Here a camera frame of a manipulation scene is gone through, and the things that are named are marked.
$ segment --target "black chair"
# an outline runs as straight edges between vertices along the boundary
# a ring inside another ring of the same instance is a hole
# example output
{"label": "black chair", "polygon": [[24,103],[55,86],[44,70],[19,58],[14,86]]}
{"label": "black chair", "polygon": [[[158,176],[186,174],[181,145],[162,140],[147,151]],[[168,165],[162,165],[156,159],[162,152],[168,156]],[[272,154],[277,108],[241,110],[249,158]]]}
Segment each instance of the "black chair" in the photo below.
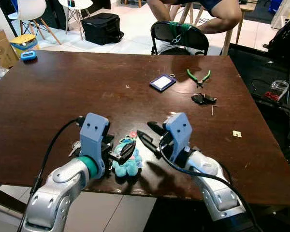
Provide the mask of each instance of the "black chair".
{"label": "black chair", "polygon": [[[207,55],[208,40],[207,37],[196,27],[180,24],[175,22],[156,22],[151,27],[151,38],[153,40],[153,47],[151,54],[158,55],[156,41],[162,40],[174,45],[186,46],[201,50],[198,54]],[[190,55],[184,48],[176,47],[165,52],[161,55]]]}

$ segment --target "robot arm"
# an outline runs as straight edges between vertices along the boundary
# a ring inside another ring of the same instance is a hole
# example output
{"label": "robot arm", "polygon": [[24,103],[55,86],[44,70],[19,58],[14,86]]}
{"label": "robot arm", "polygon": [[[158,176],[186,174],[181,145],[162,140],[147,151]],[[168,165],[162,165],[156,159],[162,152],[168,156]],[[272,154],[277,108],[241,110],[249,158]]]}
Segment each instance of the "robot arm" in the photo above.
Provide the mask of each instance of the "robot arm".
{"label": "robot arm", "polygon": [[80,131],[81,152],[62,167],[55,169],[29,200],[22,232],[61,232],[64,230],[72,202],[89,180],[101,178],[108,159],[124,163],[131,157],[135,143],[123,147],[120,156],[111,152],[113,136],[107,132],[108,119],[87,114]]}
{"label": "robot arm", "polygon": [[198,148],[189,147],[192,127],[184,113],[171,116],[163,123],[163,127],[156,122],[147,124],[161,136],[159,147],[152,144],[151,137],[138,131],[141,141],[158,159],[162,155],[175,169],[194,174],[210,216],[220,231],[257,231],[254,222],[246,213],[243,202],[224,177],[220,164],[202,154]]}

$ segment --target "person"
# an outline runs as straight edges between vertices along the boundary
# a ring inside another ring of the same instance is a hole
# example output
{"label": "person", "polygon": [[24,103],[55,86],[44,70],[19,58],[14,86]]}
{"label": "person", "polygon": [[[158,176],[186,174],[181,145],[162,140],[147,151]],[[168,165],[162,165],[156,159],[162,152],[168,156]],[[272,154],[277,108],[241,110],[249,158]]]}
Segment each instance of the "person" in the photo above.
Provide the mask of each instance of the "person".
{"label": "person", "polygon": [[[181,4],[195,0],[147,0],[147,3],[158,21],[173,21]],[[234,28],[242,18],[237,0],[199,0],[213,18],[198,26],[204,34],[221,33]],[[165,4],[176,5],[171,11]]]}

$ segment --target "pliers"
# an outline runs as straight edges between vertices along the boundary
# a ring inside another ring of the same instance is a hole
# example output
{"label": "pliers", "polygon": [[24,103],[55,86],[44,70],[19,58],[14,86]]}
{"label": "pliers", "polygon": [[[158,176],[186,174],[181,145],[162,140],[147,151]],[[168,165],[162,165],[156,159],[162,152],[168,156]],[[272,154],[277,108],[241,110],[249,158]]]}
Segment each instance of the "pliers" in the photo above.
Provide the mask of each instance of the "pliers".
{"label": "pliers", "polygon": [[211,71],[208,70],[208,74],[205,77],[203,77],[201,81],[199,81],[194,75],[192,75],[189,69],[187,69],[187,74],[197,84],[197,88],[198,87],[203,88],[203,82],[205,82],[211,76]]}

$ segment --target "wooden table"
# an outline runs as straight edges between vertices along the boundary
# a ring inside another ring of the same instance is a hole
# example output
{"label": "wooden table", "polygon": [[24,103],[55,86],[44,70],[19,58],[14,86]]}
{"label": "wooden table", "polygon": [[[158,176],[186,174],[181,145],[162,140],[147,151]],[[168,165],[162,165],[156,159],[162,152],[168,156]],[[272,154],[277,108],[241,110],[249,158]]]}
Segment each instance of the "wooden table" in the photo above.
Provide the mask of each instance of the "wooden table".
{"label": "wooden table", "polygon": [[[158,139],[146,122],[185,112],[194,129],[191,145],[227,166],[249,203],[290,205],[290,167],[229,57],[36,53],[36,62],[19,61],[0,81],[0,184],[32,186],[51,139],[76,116],[94,112],[108,118],[116,145],[132,130]],[[211,70],[203,89],[196,89],[187,68],[197,77]],[[174,73],[177,82],[159,93],[149,82],[162,73]],[[195,92],[217,97],[214,116],[211,106],[191,100]],[[233,130],[242,138],[232,136]],[[68,162],[79,131],[70,126],[59,137],[44,176]],[[86,190],[202,198],[190,176],[138,146],[144,160],[138,178],[119,181],[110,172]]]}
{"label": "wooden table", "polygon": [[[238,23],[236,42],[235,42],[236,44],[238,43],[238,40],[240,38],[240,33],[241,33],[241,28],[242,28],[245,12],[254,11],[255,8],[256,8],[256,4],[248,2],[246,4],[241,4],[240,7],[241,7],[241,11],[242,11],[242,18],[241,18],[241,21]],[[192,3],[186,3],[185,8],[184,8],[183,13],[182,13],[182,16],[181,16],[181,18],[179,20],[179,23],[184,23],[185,22],[185,19],[187,17],[187,14],[188,14],[189,10],[190,10],[190,23],[191,24],[193,23]],[[198,13],[198,16],[197,16],[197,18],[195,20],[194,26],[197,25],[197,22],[199,21],[199,18],[201,16],[203,10],[204,10],[204,7],[201,6],[200,11]],[[233,29],[227,31],[227,33],[226,33],[226,37],[224,39],[224,45],[223,45],[222,52],[221,52],[221,54],[223,56],[226,56],[228,54],[230,41],[231,41],[231,37],[232,37],[232,31],[233,31]]]}

